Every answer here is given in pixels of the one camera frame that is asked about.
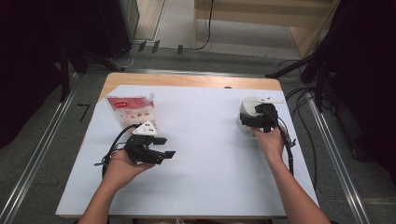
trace white paper sheet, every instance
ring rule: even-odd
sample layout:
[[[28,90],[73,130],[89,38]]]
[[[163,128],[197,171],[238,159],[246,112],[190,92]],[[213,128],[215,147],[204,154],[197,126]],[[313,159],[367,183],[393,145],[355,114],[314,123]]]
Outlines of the white paper sheet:
[[[282,217],[275,180],[255,138],[242,133],[236,118],[249,96],[284,99],[282,91],[187,87],[119,86],[111,95],[155,93],[159,136],[168,139],[154,150],[175,150],[171,160],[139,175],[120,190],[110,215],[153,217]],[[276,110],[296,133],[286,104]],[[56,212],[82,215],[101,181],[102,167],[93,166],[108,152],[121,131],[105,100],[91,124]],[[298,141],[292,148],[294,175],[316,202]]]

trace human hand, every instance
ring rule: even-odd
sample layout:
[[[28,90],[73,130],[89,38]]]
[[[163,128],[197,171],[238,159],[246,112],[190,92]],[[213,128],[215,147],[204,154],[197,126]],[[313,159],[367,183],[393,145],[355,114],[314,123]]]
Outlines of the human hand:
[[[251,128],[251,131],[259,139],[262,153],[269,162],[282,161],[282,151],[285,144],[277,127],[269,133],[264,133],[258,128]]]
[[[149,163],[133,164],[124,149],[118,150],[111,157],[101,185],[113,191],[118,191],[153,166],[154,164]]]

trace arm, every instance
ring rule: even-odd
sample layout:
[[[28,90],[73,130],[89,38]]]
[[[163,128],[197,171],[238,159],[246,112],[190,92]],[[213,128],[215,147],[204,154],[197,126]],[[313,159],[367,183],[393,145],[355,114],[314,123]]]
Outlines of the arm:
[[[153,164],[132,164],[125,150],[113,154],[106,174],[97,191],[93,194],[90,204],[78,224],[106,224],[111,202],[119,189],[131,182],[137,175],[153,167]]]
[[[252,128],[274,175],[280,198],[290,223],[330,223],[326,215],[305,193],[282,160],[283,140],[278,128],[263,133]]]

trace plastic bag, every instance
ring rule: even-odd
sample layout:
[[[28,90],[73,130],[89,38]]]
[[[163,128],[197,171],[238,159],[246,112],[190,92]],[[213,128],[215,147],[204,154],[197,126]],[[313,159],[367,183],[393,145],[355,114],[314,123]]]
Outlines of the plastic bag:
[[[142,124],[148,120],[155,125],[154,97],[151,93],[147,96],[133,97],[107,96],[106,99],[120,126],[125,129],[129,125]]]

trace forearm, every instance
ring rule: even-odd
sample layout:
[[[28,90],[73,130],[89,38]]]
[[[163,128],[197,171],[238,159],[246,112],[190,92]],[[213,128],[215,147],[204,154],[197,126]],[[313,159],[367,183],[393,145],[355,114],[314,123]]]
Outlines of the forearm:
[[[78,224],[84,223],[103,223],[106,224],[108,211],[111,202],[116,194],[116,190],[108,188],[101,184],[98,190],[93,195],[90,204],[79,220]]]
[[[330,223],[294,179],[282,160],[269,160],[269,165],[290,223]]]

